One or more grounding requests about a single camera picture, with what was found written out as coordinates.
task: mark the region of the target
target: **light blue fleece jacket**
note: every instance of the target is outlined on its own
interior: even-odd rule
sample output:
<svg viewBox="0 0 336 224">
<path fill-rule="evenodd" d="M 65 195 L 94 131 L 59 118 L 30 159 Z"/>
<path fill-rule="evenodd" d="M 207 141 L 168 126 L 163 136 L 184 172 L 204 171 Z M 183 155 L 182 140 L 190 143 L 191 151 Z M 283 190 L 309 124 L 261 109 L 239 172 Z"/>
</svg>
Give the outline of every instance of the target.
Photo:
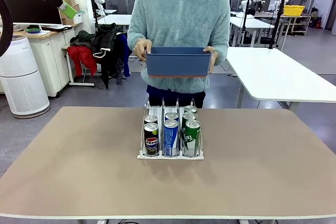
<svg viewBox="0 0 336 224">
<path fill-rule="evenodd" d="M 215 65 L 226 58 L 230 23 L 229 0 L 135 0 L 128 31 L 128 46 L 133 49 L 139 38 L 152 41 L 153 47 L 207 47 L 219 53 Z M 209 77 L 149 77 L 149 85 L 180 93 L 198 93 L 209 88 Z"/>
</svg>

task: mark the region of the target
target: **blue plastic bin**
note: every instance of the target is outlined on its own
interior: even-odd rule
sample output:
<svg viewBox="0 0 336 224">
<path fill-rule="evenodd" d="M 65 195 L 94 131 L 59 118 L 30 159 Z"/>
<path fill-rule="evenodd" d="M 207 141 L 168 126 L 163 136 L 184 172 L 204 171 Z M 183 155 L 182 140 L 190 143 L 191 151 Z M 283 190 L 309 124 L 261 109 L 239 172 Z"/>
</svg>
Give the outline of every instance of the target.
<svg viewBox="0 0 336 224">
<path fill-rule="evenodd" d="M 202 47 L 153 47 L 146 54 L 147 73 L 152 77 L 204 77 L 211 53 Z"/>
</svg>

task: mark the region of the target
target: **hand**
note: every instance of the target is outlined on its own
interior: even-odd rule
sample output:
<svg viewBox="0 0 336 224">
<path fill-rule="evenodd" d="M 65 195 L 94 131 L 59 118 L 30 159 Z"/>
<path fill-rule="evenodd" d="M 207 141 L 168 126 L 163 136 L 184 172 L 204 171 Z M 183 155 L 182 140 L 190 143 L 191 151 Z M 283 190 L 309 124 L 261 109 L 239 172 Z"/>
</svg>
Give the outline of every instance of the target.
<svg viewBox="0 0 336 224">
<path fill-rule="evenodd" d="M 146 61 L 145 51 L 150 54 L 151 49 L 152 42 L 149 39 L 138 39 L 138 42 L 133 51 L 141 61 Z"/>
<path fill-rule="evenodd" d="M 219 58 L 219 53 L 213 47 L 206 47 L 203 49 L 204 52 L 211 52 L 211 61 L 209 66 L 209 74 L 214 70 L 215 62 Z"/>
</svg>

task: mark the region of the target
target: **soda can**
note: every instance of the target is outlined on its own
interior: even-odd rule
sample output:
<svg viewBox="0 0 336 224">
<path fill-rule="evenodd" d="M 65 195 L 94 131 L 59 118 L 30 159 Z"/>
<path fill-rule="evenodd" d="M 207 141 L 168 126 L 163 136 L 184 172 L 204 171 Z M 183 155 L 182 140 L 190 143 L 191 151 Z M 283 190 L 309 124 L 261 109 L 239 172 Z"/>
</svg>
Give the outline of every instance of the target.
<svg viewBox="0 0 336 224">
<path fill-rule="evenodd" d="M 195 156 L 199 144 L 201 123 L 197 120 L 189 120 L 185 124 L 184 146 L 187 156 Z"/>
<path fill-rule="evenodd" d="M 176 120 L 167 120 L 164 122 L 163 146 L 165 156 L 176 156 L 179 139 L 179 123 Z"/>
<path fill-rule="evenodd" d="M 159 126 L 156 123 L 147 123 L 144 126 L 144 140 L 147 155 L 159 154 Z"/>
<path fill-rule="evenodd" d="M 145 116 L 145 118 L 143 120 L 144 120 L 144 124 L 147 124 L 147 123 L 156 123 L 157 124 L 158 117 L 156 115 L 147 115 L 147 116 Z"/>
<path fill-rule="evenodd" d="M 186 107 L 184 107 L 184 113 L 187 113 L 187 112 L 197 114 L 197 108 L 195 106 L 191 106 L 191 105 L 186 106 Z"/>
<path fill-rule="evenodd" d="M 176 120 L 178 121 L 179 120 L 179 116 L 177 113 L 175 112 L 170 112 L 170 113 L 167 113 L 165 116 L 164 116 L 164 120 L 167 121 L 167 120 Z"/>
<path fill-rule="evenodd" d="M 185 124 L 187 121 L 196 120 L 196 119 L 197 119 L 196 114 L 191 113 L 191 112 L 184 113 L 182 116 L 182 132 L 184 132 Z"/>
</svg>

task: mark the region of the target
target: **white air purifier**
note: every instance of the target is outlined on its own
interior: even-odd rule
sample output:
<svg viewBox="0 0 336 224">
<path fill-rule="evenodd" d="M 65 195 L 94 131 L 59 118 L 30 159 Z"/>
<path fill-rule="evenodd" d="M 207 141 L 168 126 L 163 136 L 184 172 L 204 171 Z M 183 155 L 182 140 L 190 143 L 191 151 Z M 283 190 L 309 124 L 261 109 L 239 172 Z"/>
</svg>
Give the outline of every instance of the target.
<svg viewBox="0 0 336 224">
<path fill-rule="evenodd" d="M 16 118 L 33 118 L 50 109 L 46 89 L 26 37 L 13 36 L 9 49 L 0 57 L 0 81 Z"/>
</svg>

